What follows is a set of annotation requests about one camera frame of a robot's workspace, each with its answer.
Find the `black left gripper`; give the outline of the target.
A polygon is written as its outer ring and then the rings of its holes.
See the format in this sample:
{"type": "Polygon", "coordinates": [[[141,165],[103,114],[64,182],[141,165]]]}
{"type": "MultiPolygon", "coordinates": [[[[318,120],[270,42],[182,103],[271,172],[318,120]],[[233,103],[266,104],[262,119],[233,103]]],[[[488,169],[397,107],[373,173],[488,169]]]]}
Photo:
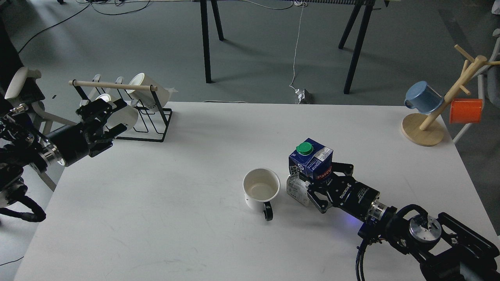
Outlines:
{"type": "Polygon", "coordinates": [[[112,141],[127,130],[125,124],[118,124],[109,130],[103,130],[112,114],[125,108],[127,103],[119,98],[116,101],[104,101],[97,98],[76,110],[82,121],[73,126],[63,126],[45,135],[45,141],[56,150],[58,162],[69,167],[89,156],[96,157],[109,149],[112,141]]]}

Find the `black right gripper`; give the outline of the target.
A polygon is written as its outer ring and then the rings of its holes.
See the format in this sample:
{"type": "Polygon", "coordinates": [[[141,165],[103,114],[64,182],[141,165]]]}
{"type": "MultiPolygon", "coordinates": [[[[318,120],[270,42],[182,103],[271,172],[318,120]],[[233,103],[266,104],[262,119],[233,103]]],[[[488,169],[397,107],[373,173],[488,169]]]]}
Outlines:
{"type": "Polygon", "coordinates": [[[382,219],[380,192],[352,177],[354,165],[331,162],[332,176],[327,180],[301,178],[307,189],[308,198],[314,206],[325,213],[336,207],[362,222],[382,219]]]}

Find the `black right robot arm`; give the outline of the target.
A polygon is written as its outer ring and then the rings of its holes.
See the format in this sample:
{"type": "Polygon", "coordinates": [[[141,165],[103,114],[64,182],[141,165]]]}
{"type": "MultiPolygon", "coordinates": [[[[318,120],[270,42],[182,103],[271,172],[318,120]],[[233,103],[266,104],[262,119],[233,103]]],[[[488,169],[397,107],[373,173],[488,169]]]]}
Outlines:
{"type": "Polygon", "coordinates": [[[380,192],[353,178],[353,170],[352,164],[332,162],[330,178],[321,183],[293,169],[321,213],[336,207],[363,222],[355,260],[357,280],[365,279],[367,247],[382,241],[412,255],[427,281],[499,280],[496,245],[445,212],[434,218],[416,204],[398,210],[380,203],[380,192]]]}

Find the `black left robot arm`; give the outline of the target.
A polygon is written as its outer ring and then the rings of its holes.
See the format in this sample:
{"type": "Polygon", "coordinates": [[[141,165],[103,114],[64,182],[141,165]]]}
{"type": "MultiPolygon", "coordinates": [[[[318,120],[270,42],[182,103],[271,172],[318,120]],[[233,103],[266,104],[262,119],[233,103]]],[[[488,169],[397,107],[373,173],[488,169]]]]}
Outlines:
{"type": "Polygon", "coordinates": [[[105,124],[113,113],[125,107],[126,102],[121,98],[111,102],[99,98],[76,111],[82,119],[80,123],[43,135],[18,118],[27,105],[13,107],[5,101],[1,106],[1,139],[8,144],[1,148],[1,214],[27,222],[44,221],[44,210],[26,195],[27,186],[21,177],[23,168],[29,165],[42,173],[51,164],[69,167],[109,149],[127,127],[119,123],[105,130],[105,124]]]}

